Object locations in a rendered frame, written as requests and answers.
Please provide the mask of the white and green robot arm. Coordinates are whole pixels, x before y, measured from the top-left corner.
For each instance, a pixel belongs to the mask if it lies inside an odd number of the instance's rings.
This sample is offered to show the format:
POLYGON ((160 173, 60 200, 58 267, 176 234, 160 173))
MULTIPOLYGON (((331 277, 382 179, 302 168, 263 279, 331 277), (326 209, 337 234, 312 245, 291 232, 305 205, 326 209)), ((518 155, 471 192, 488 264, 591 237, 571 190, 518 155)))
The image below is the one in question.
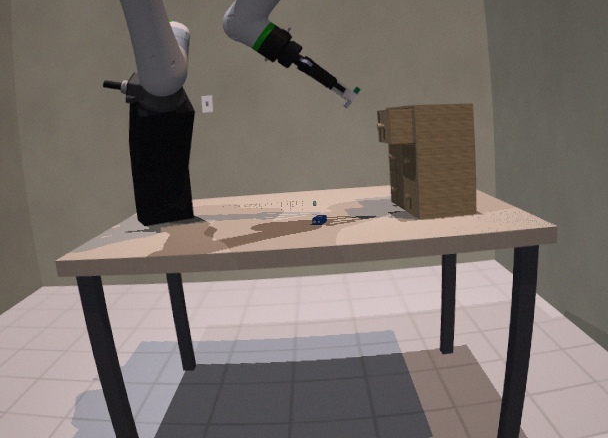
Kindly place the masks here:
MULTIPOLYGON (((284 30, 268 20, 279 1, 235 0, 223 17, 226 35, 249 46, 265 61, 275 62, 292 38, 290 27, 284 30)), ((121 90, 126 94, 126 103, 139 102, 150 111, 181 108, 186 99, 183 84, 188 73, 189 29, 181 23, 169 22, 163 0, 120 2, 138 73, 122 83, 104 81, 103 87, 121 90)))

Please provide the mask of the brown wooden drawer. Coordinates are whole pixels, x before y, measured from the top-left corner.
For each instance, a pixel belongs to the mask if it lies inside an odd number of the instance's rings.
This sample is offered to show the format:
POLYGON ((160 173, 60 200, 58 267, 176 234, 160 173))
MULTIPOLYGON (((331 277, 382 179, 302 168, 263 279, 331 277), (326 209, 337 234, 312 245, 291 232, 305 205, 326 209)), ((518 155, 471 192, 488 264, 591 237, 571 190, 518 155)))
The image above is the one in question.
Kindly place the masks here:
POLYGON ((419 217, 418 183, 410 179, 403 178, 403 185, 404 208, 419 217))
POLYGON ((402 174, 401 144, 389 144, 389 160, 390 170, 402 174))
POLYGON ((401 144, 403 175, 418 180, 416 145, 401 144))
POLYGON ((390 173, 391 175, 391 196, 392 201, 404 207, 403 201, 403 178, 394 173, 390 173), (394 186, 394 187, 392 187, 394 186), (396 187, 396 188, 395 188, 396 187))
POLYGON ((416 143, 414 109, 377 111, 379 142, 388 144, 416 143))

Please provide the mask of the small brown wooden chest of drawers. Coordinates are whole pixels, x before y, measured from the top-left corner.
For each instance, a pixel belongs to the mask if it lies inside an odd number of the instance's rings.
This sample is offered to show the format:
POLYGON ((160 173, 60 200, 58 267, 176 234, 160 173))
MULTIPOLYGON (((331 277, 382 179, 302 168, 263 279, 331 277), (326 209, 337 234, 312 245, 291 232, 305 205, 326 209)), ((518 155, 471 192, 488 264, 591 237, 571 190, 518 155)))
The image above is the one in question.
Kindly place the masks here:
POLYGON ((414 107, 419 220, 477 214, 473 104, 433 104, 414 107))

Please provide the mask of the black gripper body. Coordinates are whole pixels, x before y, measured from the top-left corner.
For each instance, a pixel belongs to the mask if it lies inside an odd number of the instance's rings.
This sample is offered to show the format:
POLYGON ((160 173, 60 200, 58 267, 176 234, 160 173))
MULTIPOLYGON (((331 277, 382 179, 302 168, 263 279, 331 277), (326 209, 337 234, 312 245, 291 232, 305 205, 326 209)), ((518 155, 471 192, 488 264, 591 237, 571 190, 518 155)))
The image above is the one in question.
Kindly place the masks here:
MULTIPOLYGON (((299 54, 301 52, 301 50, 302 50, 301 45, 299 45, 295 41, 291 41, 290 44, 285 48, 284 52, 279 57, 278 63, 280 63, 281 65, 283 65, 286 68, 289 68, 289 66, 291 65, 291 61, 292 61, 292 63, 294 63, 295 65, 297 65, 297 66, 300 65, 303 68, 305 68, 303 66, 304 63, 300 61, 301 58, 306 59, 304 56, 299 54)), ((305 69, 310 71, 307 68, 305 68, 305 69)))

